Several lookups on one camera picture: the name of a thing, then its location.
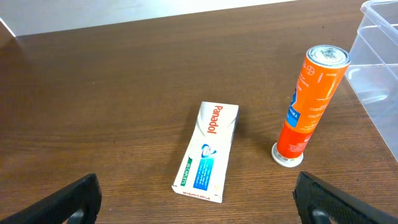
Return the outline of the orange effervescent tablet tube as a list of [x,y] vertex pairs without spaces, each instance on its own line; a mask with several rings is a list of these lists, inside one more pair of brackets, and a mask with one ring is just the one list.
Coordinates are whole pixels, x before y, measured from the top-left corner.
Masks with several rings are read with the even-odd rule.
[[294,94],[272,157],[284,167],[296,167],[340,81],[351,63],[349,53],[332,45],[307,50]]

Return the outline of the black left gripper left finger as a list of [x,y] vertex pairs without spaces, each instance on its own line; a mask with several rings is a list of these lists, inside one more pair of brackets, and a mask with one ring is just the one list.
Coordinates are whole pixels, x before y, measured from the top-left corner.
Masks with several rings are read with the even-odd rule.
[[88,174],[1,223],[94,224],[101,208],[101,189],[96,174]]

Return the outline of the white Panadol box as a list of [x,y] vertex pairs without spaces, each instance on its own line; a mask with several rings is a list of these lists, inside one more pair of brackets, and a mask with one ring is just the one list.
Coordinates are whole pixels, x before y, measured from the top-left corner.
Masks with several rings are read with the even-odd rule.
[[221,203],[238,105],[201,103],[195,129],[172,189],[189,197]]

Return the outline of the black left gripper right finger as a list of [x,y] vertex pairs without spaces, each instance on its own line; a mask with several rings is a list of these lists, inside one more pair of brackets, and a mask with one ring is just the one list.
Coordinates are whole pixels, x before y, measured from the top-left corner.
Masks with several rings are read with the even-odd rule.
[[305,224],[397,223],[397,218],[330,185],[309,172],[298,175],[293,198]]

